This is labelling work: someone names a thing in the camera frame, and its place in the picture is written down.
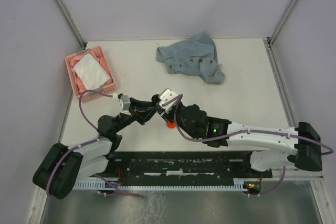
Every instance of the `gray wall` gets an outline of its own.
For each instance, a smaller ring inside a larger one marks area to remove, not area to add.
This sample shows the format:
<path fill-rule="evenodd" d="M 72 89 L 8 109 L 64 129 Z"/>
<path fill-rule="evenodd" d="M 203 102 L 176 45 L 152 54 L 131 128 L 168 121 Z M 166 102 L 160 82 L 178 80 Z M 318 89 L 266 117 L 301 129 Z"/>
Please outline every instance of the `gray wall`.
<path fill-rule="evenodd" d="M 86 41 L 212 36 L 266 38 L 289 0 L 64 0 Z"/>
<path fill-rule="evenodd" d="M 301 0 L 276 42 L 299 120 L 309 121 L 336 149 L 336 1 Z M 336 155 L 323 158 L 323 175 L 336 203 Z"/>
<path fill-rule="evenodd" d="M 79 48 L 53 0 L 0 6 L 0 222 L 22 224 L 69 101 L 64 57 Z"/>

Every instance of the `blue cloth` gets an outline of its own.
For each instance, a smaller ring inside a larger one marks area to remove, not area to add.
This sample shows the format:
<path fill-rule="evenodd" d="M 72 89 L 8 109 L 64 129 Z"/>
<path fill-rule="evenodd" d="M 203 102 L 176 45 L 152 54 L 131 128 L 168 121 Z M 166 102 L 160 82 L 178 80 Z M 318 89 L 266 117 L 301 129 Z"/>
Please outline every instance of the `blue cloth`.
<path fill-rule="evenodd" d="M 206 33 L 158 47 L 156 60 L 165 63 L 168 73 L 200 76 L 207 83 L 221 83 L 225 78 L 219 69 L 215 43 Z"/>

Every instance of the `white cloth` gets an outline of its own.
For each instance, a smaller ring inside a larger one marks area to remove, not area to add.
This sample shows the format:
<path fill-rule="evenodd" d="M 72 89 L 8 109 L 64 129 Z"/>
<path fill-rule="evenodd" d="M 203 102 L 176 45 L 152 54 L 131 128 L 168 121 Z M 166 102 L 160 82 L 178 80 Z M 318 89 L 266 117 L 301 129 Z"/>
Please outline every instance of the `white cloth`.
<path fill-rule="evenodd" d="M 81 79 L 86 89 L 97 89 L 111 81 L 111 77 L 91 54 L 85 55 L 73 67 L 73 70 Z"/>

